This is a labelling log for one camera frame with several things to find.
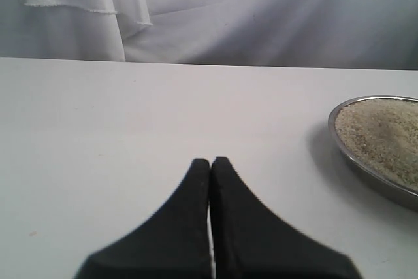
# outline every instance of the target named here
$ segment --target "white tabletop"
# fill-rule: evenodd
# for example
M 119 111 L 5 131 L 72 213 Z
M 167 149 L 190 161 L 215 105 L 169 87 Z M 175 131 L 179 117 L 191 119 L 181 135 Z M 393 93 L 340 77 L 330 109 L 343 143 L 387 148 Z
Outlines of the white tabletop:
M 0 277 L 71 278 L 148 218 L 194 157 L 230 158 L 277 215 L 364 279 L 416 278 L 418 214 L 364 187 L 328 131 L 418 72 L 0 59 Z

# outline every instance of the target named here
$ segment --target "white fabric backdrop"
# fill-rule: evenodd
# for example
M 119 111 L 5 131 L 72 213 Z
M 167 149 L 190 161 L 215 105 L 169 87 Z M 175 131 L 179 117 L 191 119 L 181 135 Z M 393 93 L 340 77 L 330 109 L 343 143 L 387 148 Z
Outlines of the white fabric backdrop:
M 25 2 L 0 0 L 0 56 L 418 69 L 418 0 L 146 0 L 140 31 Z

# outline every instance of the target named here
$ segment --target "white curtain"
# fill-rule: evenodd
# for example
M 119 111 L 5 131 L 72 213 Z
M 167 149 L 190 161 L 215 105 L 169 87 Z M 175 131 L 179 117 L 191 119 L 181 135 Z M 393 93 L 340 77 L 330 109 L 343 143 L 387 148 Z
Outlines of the white curtain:
M 151 25 L 146 0 L 25 0 L 24 5 L 38 10 L 46 57 L 125 61 L 123 40 Z

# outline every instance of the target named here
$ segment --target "round metal tray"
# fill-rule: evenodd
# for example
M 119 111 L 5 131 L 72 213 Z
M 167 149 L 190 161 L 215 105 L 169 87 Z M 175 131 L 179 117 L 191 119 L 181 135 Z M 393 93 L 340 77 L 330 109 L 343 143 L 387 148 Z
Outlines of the round metal tray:
M 354 154 L 344 145 L 337 134 L 335 128 L 335 120 L 341 109 L 368 99 L 394 99 L 399 101 L 409 101 L 418 103 L 418 99 L 398 96 L 366 96 L 350 99 L 339 104 L 331 112 L 328 118 L 328 128 L 331 136 L 334 139 L 337 147 L 340 149 L 343 156 L 346 158 L 348 165 L 354 170 L 354 173 L 368 186 L 382 194 L 384 197 L 418 212 L 418 191 L 413 191 L 406 186 L 393 182 L 387 177 L 383 176 L 373 168 L 365 165 L 361 160 L 354 156 Z

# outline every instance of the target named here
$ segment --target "black rubber pad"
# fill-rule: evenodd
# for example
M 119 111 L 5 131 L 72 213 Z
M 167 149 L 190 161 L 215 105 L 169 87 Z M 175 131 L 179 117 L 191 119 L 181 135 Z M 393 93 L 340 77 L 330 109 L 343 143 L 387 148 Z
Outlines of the black rubber pad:
M 209 173 L 209 162 L 194 160 L 170 199 L 131 234 L 91 255 L 76 278 L 211 278 Z
M 346 256 L 308 238 L 267 209 L 227 158 L 215 160 L 210 180 L 217 279 L 361 278 Z

